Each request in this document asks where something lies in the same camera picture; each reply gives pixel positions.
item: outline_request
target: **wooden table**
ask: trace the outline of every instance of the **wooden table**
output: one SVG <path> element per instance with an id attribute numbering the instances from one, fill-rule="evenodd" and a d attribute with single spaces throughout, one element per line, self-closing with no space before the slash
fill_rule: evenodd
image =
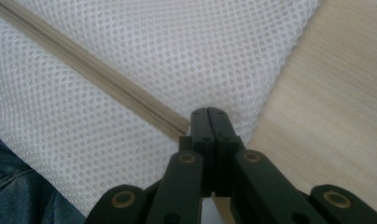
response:
<path id="1" fill-rule="evenodd" d="M 377 0 L 323 1 L 248 148 L 306 193 L 337 185 L 377 211 Z"/>

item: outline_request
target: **metal bar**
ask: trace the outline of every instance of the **metal bar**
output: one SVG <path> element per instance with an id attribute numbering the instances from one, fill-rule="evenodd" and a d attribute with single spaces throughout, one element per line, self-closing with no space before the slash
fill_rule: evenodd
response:
<path id="1" fill-rule="evenodd" d="M 260 223 L 244 191 L 235 186 L 230 197 L 230 210 L 236 224 Z"/>
<path id="2" fill-rule="evenodd" d="M 202 196 L 210 197 L 215 185 L 215 138 L 207 108 L 191 113 L 191 150 L 203 156 Z"/>
<path id="3" fill-rule="evenodd" d="M 377 212 L 346 189 L 332 185 L 315 187 L 309 202 L 330 223 L 377 224 Z"/>
<path id="4" fill-rule="evenodd" d="M 215 194 L 217 197 L 230 197 L 233 158 L 238 150 L 244 149 L 244 144 L 236 135 L 226 112 L 209 107 L 208 116 L 216 139 Z"/>
<path id="5" fill-rule="evenodd" d="M 235 183 L 260 223 L 327 223 L 260 152 L 239 151 L 235 156 L 234 173 Z"/>
<path id="6" fill-rule="evenodd" d="M 202 163 L 202 155 L 192 151 L 172 156 L 146 224 L 200 223 Z"/>

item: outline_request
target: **blue denim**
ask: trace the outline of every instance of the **blue denim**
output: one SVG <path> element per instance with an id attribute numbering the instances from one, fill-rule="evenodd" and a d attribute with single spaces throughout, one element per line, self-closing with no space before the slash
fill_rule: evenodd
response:
<path id="1" fill-rule="evenodd" d="M 84 223 L 84 216 L 0 140 L 0 223 Z"/>

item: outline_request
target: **wooden surface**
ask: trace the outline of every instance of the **wooden surface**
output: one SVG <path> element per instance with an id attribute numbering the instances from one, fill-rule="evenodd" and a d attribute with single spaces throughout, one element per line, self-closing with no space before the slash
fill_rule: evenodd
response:
<path id="1" fill-rule="evenodd" d="M 333 184 L 377 211 L 377 0 L 324 0 L 248 148 L 298 189 Z"/>

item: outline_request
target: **clamp jaw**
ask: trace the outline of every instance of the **clamp jaw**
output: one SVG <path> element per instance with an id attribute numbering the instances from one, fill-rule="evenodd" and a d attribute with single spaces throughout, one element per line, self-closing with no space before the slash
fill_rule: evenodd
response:
<path id="1" fill-rule="evenodd" d="M 202 197 L 230 197 L 237 224 L 377 223 L 377 213 L 331 185 L 305 195 L 262 153 L 246 150 L 228 115 L 216 108 L 191 114 L 191 136 L 179 139 L 164 177 L 143 190 L 122 185 L 94 206 L 87 224 L 201 222 Z"/>

